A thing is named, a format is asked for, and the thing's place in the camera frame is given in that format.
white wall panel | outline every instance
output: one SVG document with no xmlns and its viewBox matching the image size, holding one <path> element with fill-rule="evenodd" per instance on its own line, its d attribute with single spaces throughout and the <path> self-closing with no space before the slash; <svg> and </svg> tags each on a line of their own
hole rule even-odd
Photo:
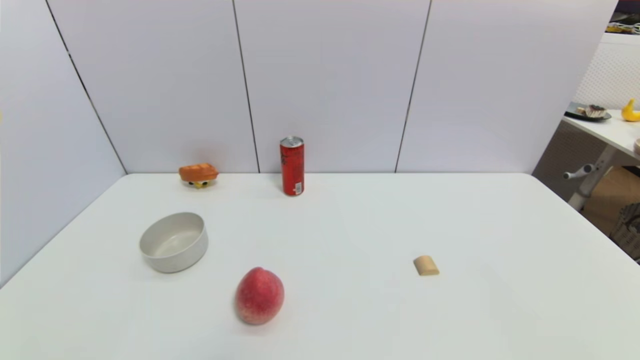
<svg viewBox="0 0 640 360">
<path fill-rule="evenodd" d="M 640 99 L 640 36 L 605 34 L 573 100 L 621 109 Z"/>
<path fill-rule="evenodd" d="M 2 284 L 124 170 L 46 2 L 3 0 L 0 84 Z"/>
<path fill-rule="evenodd" d="M 433 0 L 399 172 L 532 172 L 617 0 Z"/>
<path fill-rule="evenodd" d="M 129 172 L 256 172 L 230 0 L 49 0 Z"/>
<path fill-rule="evenodd" d="M 306 142 L 308 172 L 392 172 L 429 0 L 238 0 L 260 170 Z"/>
</svg>

black plate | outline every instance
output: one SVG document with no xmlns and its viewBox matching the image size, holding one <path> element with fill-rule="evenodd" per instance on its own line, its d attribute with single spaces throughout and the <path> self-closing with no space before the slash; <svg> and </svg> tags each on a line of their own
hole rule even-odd
<svg viewBox="0 0 640 360">
<path fill-rule="evenodd" d="M 603 117 L 588 117 L 587 115 L 583 115 L 578 112 L 578 108 L 588 108 L 589 105 L 579 104 L 577 102 L 572 102 L 569 104 L 569 107 L 564 112 L 564 115 L 570 117 L 572 119 L 591 121 L 591 122 L 603 122 L 611 119 L 611 114 L 606 113 Z"/>
</svg>

metal table leg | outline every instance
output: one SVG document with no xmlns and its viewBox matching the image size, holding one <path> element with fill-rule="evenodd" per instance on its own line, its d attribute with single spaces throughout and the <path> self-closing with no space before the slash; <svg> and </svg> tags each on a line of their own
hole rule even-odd
<svg viewBox="0 0 640 360">
<path fill-rule="evenodd" d="M 618 150 L 611 145 L 607 145 L 604 151 L 602 151 L 598 161 L 595 163 L 596 169 L 584 178 L 584 181 L 580 184 L 578 191 L 576 191 L 571 196 L 571 199 L 569 199 L 568 202 L 571 207 L 577 211 L 580 211 L 584 207 L 584 203 L 591 197 L 593 189 L 611 167 L 613 158 L 617 151 Z"/>
</svg>

bowl rim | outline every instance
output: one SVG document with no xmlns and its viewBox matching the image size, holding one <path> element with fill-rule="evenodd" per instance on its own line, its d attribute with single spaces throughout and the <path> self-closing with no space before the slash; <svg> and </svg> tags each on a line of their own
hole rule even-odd
<svg viewBox="0 0 640 360">
<path fill-rule="evenodd" d="M 198 234 L 198 237 L 197 237 L 197 238 L 196 238 L 192 243 L 190 243 L 190 244 L 189 244 L 189 246 L 185 247 L 184 249 L 182 249 L 182 250 L 180 250 L 180 251 L 178 251 L 178 252 L 175 252 L 175 253 L 173 253 L 173 254 L 171 254 L 171 255 L 166 255 L 166 256 L 153 256 L 153 255 L 149 255 L 149 254 L 147 254 L 144 250 L 142 250 L 142 239 L 144 239 L 144 237 L 145 237 L 145 235 L 146 235 L 147 231 L 149 231 L 149 230 L 150 230 L 154 225 L 156 225 L 156 224 L 160 223 L 161 221 L 164 221 L 164 220 L 166 220 L 167 218 L 170 218 L 170 217 L 172 217 L 172 216 L 175 216 L 175 215 L 181 215 L 181 214 L 194 215 L 194 216 L 196 216 L 198 219 L 200 219 L 200 221 L 201 221 L 201 223 L 202 223 L 202 228 L 201 228 L 201 230 L 200 230 L 200 234 Z M 205 227 L 205 224 L 204 224 L 204 219 L 203 219 L 200 215 L 198 215 L 198 214 L 196 214 L 196 213 L 191 213 L 191 212 L 188 212 L 188 211 L 182 211 L 182 212 L 180 212 L 180 213 L 173 213 L 173 214 L 171 214 L 171 215 L 167 215 L 167 216 L 165 216 L 165 217 L 163 217 L 163 218 L 159 219 L 158 221 L 154 222 L 153 224 L 149 225 L 149 227 L 145 230 L 145 232 L 144 232 L 144 233 L 142 233 L 142 236 L 140 236 L 140 241 L 138 242 L 138 248 L 140 249 L 140 252 L 142 252 L 142 254 L 143 254 L 147 259 L 167 259 L 167 258 L 172 258 L 172 257 L 174 257 L 174 256 L 176 256 L 176 255 L 182 254 L 183 252 L 185 252 L 185 251 L 189 250 L 192 246 L 194 246 L 196 243 L 198 243 L 200 240 L 202 240 L 202 234 L 204 234 L 204 232 L 205 232 L 205 228 L 206 228 L 206 227 Z"/>
</svg>

red can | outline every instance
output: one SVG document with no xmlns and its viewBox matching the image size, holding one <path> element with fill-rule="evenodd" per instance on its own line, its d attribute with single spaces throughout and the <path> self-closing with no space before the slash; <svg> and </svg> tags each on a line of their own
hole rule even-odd
<svg viewBox="0 0 640 360">
<path fill-rule="evenodd" d="M 282 190 L 297 196 L 305 191 L 305 142 L 297 136 L 287 136 L 280 141 L 282 163 Z"/>
</svg>

